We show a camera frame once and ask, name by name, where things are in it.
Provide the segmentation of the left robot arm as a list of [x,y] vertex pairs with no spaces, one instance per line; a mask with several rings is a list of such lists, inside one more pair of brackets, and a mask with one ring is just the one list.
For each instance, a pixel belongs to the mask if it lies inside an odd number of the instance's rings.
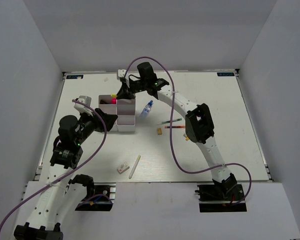
[[93,178],[73,175],[73,171],[78,169],[83,154],[82,143],[93,132],[110,131],[118,118],[98,108],[95,112],[96,115],[84,112],[78,118],[74,115],[61,118],[50,160],[47,189],[40,193],[26,223],[16,226],[15,239],[63,239],[61,225],[65,216],[74,211],[81,200],[89,200],[95,195]]

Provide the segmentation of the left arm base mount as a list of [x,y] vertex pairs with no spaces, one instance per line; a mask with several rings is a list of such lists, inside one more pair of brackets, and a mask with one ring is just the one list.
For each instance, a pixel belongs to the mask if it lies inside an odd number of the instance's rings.
[[75,211],[80,212],[108,212],[112,209],[115,200],[115,183],[96,183],[95,195],[93,198],[87,197],[77,206]]

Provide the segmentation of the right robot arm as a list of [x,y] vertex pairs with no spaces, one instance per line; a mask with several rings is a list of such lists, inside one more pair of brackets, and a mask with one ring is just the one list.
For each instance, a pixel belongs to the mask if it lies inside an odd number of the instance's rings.
[[211,171],[216,195],[228,199],[234,193],[237,180],[226,166],[217,147],[214,137],[214,123],[206,104],[195,104],[176,91],[173,80],[158,78],[149,62],[137,66],[139,76],[130,80],[125,69],[117,72],[121,88],[117,93],[119,99],[133,100],[135,94],[147,92],[157,100],[171,107],[172,112],[178,112],[185,120],[185,133],[201,150]]

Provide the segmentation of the pink cap black highlighter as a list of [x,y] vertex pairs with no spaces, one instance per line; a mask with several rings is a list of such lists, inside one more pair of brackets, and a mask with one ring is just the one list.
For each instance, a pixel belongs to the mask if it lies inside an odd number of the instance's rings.
[[117,104],[117,100],[115,98],[112,99],[101,99],[100,100],[100,104],[101,105],[116,105]]

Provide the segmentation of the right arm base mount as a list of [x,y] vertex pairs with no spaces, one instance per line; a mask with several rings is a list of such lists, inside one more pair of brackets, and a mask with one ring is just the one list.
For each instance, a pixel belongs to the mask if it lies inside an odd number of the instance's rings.
[[247,212],[245,201],[237,203],[244,197],[243,187],[237,184],[227,196],[218,192],[213,184],[200,184],[195,193],[199,197],[201,213],[238,213]]

